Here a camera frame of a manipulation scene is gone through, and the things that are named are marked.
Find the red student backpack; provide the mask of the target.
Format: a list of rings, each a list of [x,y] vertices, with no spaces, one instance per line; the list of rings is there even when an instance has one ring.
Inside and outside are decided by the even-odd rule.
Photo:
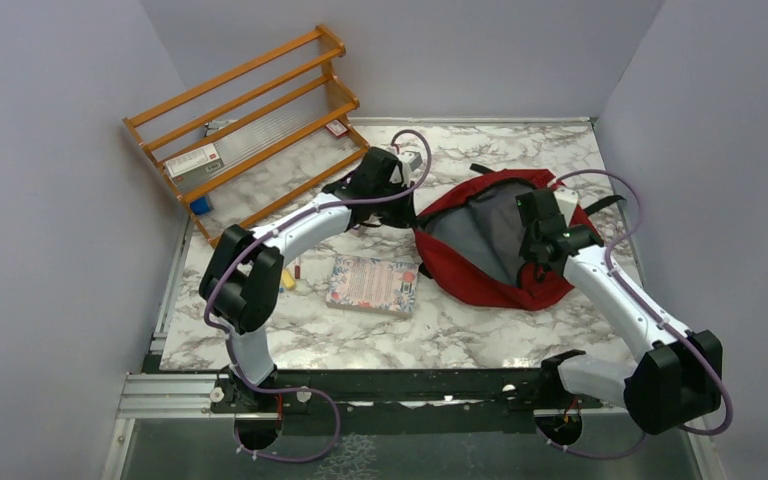
[[[547,186],[547,169],[493,171],[456,185],[417,215],[420,271],[457,300],[479,307],[539,311],[573,290],[562,276],[519,255],[526,228],[515,197]]]

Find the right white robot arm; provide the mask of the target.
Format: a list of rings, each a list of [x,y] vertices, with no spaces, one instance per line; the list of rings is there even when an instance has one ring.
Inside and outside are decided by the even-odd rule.
[[[584,294],[624,341],[635,363],[609,362],[580,351],[544,362],[539,398],[560,407],[575,395],[624,408],[656,435],[729,409],[722,379],[723,348],[710,331],[694,332],[667,314],[622,268],[603,240],[573,225],[549,188],[517,196],[525,236],[521,257],[562,276]]]

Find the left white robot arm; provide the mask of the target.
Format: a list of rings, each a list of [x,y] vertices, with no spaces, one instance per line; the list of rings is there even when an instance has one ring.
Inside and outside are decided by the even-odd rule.
[[[265,324],[279,296],[284,268],[322,241],[371,217],[405,228],[414,217],[413,192],[430,170],[431,154],[392,153],[373,147],[344,177],[327,184],[312,201],[270,224],[227,228],[215,246],[199,285],[205,323],[226,338],[236,396],[258,411],[273,401],[275,370]]]

